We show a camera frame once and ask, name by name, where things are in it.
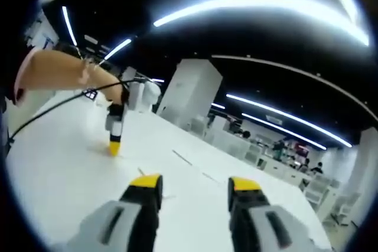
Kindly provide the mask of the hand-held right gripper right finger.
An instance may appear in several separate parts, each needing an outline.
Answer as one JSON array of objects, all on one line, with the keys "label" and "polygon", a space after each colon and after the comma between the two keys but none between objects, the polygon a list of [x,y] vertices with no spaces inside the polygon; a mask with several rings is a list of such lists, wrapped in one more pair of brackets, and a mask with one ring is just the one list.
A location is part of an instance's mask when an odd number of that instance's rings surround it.
[{"label": "hand-held right gripper right finger", "polygon": [[312,251],[307,228],[290,212],[270,204],[260,185],[228,180],[229,230],[234,251]]}]

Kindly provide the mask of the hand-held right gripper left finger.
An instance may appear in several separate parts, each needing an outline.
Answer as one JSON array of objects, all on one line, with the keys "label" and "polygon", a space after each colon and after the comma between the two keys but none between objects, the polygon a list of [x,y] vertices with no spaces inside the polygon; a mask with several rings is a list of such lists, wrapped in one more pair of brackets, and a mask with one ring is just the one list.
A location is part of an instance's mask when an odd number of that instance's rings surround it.
[{"label": "hand-held right gripper left finger", "polygon": [[135,178],[118,200],[90,213],[67,251],[152,251],[162,204],[161,174]]}]

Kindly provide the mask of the person's left hand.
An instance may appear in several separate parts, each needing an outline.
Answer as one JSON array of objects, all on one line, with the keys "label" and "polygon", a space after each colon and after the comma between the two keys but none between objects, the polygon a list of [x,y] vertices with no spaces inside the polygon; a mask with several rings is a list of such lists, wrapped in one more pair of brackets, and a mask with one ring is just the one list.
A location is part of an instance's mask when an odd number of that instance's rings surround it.
[{"label": "person's left hand", "polygon": [[108,101],[117,105],[128,104],[129,90],[125,87],[124,82],[118,78],[110,76],[104,79],[101,88],[100,91]]}]

